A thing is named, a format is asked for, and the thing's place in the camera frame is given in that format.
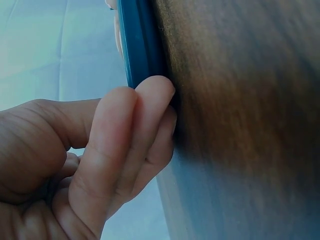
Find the blurred background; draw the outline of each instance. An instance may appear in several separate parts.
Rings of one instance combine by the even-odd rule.
[[[114,14],[104,0],[0,0],[0,111],[33,99],[101,98],[126,86]],[[105,224],[102,239],[170,239],[155,179]]]

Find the finger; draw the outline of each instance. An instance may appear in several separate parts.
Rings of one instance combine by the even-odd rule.
[[[136,100],[136,92],[124,87],[113,90],[100,101],[89,143],[69,187],[72,209],[69,214],[74,213],[73,217],[80,219],[97,238],[131,142]]]
[[[148,152],[146,161],[144,161],[136,178],[131,199],[135,198],[172,159],[174,151],[173,133],[176,123],[177,114],[172,107],[169,107],[163,116],[158,134]]]
[[[133,115],[132,141],[117,182],[116,196],[112,201],[112,205],[119,207],[132,194],[137,175],[156,139],[159,124],[175,93],[172,83],[162,76],[145,80],[135,91],[138,98]]]
[[[117,192],[126,192],[126,196],[122,197],[119,194],[113,199],[112,204],[110,204],[110,209],[108,213],[108,218],[112,216],[125,202],[128,202],[135,198],[145,186],[153,179],[171,160],[173,154],[173,132],[176,126],[177,114],[175,110],[169,106],[160,121],[158,132],[156,138],[153,141],[152,147],[149,149],[146,156],[139,162],[133,162],[132,165],[139,163],[137,172],[130,176],[131,165],[129,165],[129,160],[127,160],[124,170],[121,174],[120,182],[126,183],[123,185],[122,190],[117,190]],[[128,176],[123,176],[125,169],[127,168],[127,174],[131,177],[131,181],[128,181]]]
[[[61,188],[61,181],[66,178],[72,177],[77,171],[79,164],[80,158],[74,153],[67,152],[67,158],[63,167],[54,177],[50,179],[48,186],[48,196],[46,198],[46,201],[49,205],[51,205],[51,200],[55,192],[57,191],[58,186],[59,188]]]
[[[70,207],[69,202],[69,188],[68,184],[70,179],[67,178],[59,186],[59,191],[56,192],[52,201],[52,213],[63,229],[67,239],[100,239],[97,237],[83,222],[77,217],[75,211]]]
[[[62,179],[59,182],[59,185],[57,186],[57,191],[59,191],[60,189],[69,188],[72,179],[73,179],[73,176],[68,176],[68,177]]]
[[[30,192],[60,171],[66,150],[87,145],[99,101],[35,100],[1,112],[2,200],[25,201]]]

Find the smartphone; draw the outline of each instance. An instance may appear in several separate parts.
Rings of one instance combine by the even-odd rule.
[[[128,86],[155,75],[167,76],[160,29],[151,0],[118,0],[119,28]]]

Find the skin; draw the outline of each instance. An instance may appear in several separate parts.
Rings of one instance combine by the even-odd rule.
[[[174,92],[154,76],[102,99],[0,112],[1,239],[100,239],[106,220],[170,162]]]

